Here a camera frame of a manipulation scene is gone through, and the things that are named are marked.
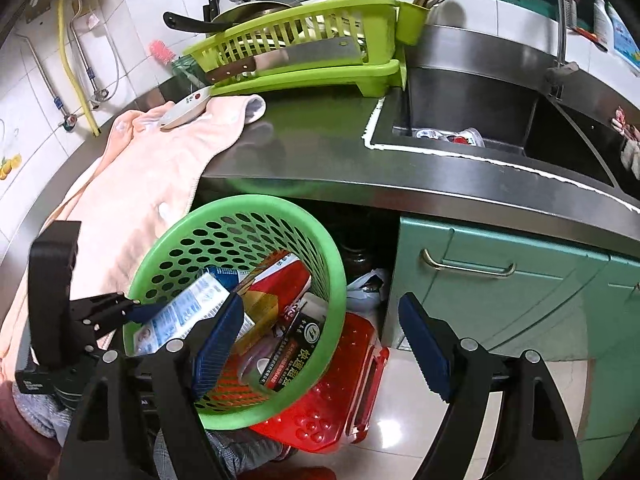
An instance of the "green cabinet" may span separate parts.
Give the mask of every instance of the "green cabinet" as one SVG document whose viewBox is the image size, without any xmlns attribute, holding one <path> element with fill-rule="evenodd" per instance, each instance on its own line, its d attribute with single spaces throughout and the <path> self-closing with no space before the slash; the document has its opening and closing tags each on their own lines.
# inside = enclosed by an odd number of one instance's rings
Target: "green cabinet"
<svg viewBox="0 0 640 480">
<path fill-rule="evenodd" d="M 611 256 L 607 265 L 551 315 L 497 350 L 540 349 L 548 361 L 602 357 L 640 332 L 640 263 Z"/>
<path fill-rule="evenodd" d="M 607 261 L 599 253 L 533 238 L 401 218 L 383 343 L 402 340 L 398 299 L 413 292 L 430 316 L 492 348 L 547 316 Z"/>
</svg>

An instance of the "frying pan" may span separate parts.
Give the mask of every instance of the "frying pan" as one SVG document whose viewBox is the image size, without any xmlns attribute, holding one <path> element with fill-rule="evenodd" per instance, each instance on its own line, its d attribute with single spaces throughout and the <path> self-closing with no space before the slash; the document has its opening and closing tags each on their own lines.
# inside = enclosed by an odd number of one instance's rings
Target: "frying pan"
<svg viewBox="0 0 640 480">
<path fill-rule="evenodd" d="M 239 23 L 248 22 L 254 18 L 260 18 L 272 12 L 290 9 L 301 5 L 297 0 L 255 0 L 233 7 L 216 16 L 212 22 L 201 22 L 187 16 L 165 12 L 162 15 L 164 24 L 173 30 L 183 32 L 196 32 L 197 34 L 217 34 L 224 32 Z"/>
</svg>

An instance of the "dish soap bottle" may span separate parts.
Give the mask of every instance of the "dish soap bottle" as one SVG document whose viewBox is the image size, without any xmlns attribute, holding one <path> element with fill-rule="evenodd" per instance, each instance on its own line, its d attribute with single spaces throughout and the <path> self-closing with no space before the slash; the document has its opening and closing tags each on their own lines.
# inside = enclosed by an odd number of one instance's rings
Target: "dish soap bottle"
<svg viewBox="0 0 640 480">
<path fill-rule="evenodd" d="M 640 70 L 640 49 L 638 49 L 634 38 L 629 33 L 616 9 L 611 4 L 607 4 L 607 11 L 613 22 L 613 46 L 616 54 L 628 62 L 634 73 L 637 74 L 638 70 Z"/>
<path fill-rule="evenodd" d="M 598 41 L 613 54 L 613 23 L 605 9 L 604 0 L 596 0 L 593 4 L 593 31 Z"/>
</svg>

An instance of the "kitchen sink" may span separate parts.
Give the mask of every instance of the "kitchen sink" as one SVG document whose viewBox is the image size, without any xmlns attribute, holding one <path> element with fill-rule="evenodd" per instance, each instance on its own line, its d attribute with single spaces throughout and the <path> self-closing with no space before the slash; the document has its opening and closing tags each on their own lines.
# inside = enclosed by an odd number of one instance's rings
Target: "kitchen sink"
<svg viewBox="0 0 640 480">
<path fill-rule="evenodd" d="M 611 170 L 613 177 L 620 185 L 620 189 L 640 200 L 640 182 L 631 170 L 627 170 L 622 165 L 620 160 L 620 153 L 626 144 L 625 137 L 610 126 L 602 124 L 581 112 L 568 107 L 563 109 L 591 141 L 607 167 Z"/>
<path fill-rule="evenodd" d="M 535 161 L 540 161 L 617 187 L 571 114 L 536 90 L 481 75 L 410 68 L 406 91 L 398 93 L 399 103 L 394 106 L 400 113 L 392 137 L 399 144 L 524 166 L 537 167 Z M 482 135 L 484 148 L 415 138 L 424 128 L 460 132 L 469 127 Z"/>
</svg>

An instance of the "pink brush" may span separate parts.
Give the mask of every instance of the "pink brush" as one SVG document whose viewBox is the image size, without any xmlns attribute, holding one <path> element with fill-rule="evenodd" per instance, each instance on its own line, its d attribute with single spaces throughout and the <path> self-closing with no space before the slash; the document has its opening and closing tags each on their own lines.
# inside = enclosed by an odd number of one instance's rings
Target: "pink brush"
<svg viewBox="0 0 640 480">
<path fill-rule="evenodd" d="M 176 53 L 164 44 L 164 41 L 153 40 L 149 43 L 149 52 L 163 65 L 168 65 L 177 56 Z"/>
<path fill-rule="evenodd" d="M 157 62 L 162 63 L 165 66 L 169 66 L 170 64 L 172 64 L 177 57 L 177 54 L 169 47 L 167 47 L 164 44 L 164 41 L 160 40 L 153 40 L 151 43 L 149 43 L 149 52 Z M 189 82 L 196 88 L 203 88 L 204 85 L 201 83 L 201 81 L 193 74 L 187 72 L 187 70 L 179 63 L 175 66 L 172 65 L 172 68 L 174 69 L 174 73 L 175 70 L 178 70 L 182 74 L 184 74 Z"/>
</svg>

